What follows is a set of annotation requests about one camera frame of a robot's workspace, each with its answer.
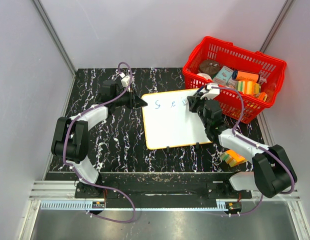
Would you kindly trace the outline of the white blue whiteboard marker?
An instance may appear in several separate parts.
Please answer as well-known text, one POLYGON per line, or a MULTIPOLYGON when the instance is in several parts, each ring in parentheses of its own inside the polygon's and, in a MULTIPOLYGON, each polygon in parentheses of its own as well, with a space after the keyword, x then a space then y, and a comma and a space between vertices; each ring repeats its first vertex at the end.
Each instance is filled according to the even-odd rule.
POLYGON ((194 96, 194 95, 198 95, 204 88, 205 86, 201 86, 199 89, 196 90, 196 92, 194 92, 191 96, 194 96))

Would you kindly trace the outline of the yellow framed whiteboard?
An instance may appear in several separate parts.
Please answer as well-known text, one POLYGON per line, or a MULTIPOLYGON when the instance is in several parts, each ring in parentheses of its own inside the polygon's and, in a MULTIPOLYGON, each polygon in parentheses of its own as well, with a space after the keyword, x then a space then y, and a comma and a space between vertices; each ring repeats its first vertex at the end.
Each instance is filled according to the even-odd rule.
POLYGON ((194 89, 144 94, 142 108, 145 142, 149 150, 207 144, 211 141, 198 114, 189 111, 187 97, 194 89))

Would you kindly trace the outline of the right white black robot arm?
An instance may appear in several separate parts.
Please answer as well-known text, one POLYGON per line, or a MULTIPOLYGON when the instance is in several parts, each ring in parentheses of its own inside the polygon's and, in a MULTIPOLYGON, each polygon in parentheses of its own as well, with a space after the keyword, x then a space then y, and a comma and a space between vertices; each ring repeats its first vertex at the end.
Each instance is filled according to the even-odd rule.
POLYGON ((187 101, 189 111, 198 115, 211 142, 233 150, 253 166, 252 172, 235 173, 223 184, 226 197, 234 198, 240 191, 252 190, 272 198, 295 189, 298 178, 282 146, 261 144, 233 130, 225 123, 220 104, 214 99, 197 94, 188 96, 187 101))

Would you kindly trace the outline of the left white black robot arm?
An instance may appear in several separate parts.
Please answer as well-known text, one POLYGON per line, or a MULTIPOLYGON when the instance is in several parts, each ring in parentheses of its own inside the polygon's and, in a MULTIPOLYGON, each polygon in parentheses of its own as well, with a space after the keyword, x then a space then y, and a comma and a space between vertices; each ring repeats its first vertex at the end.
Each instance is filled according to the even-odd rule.
POLYGON ((88 157, 89 131, 107 120, 118 107, 134 110, 148 105, 135 93, 132 84, 130 76, 123 77, 121 84, 107 80, 91 107, 72 117, 60 117, 56 122, 51 153, 78 174, 93 198, 101 196, 104 189, 100 174, 88 157))

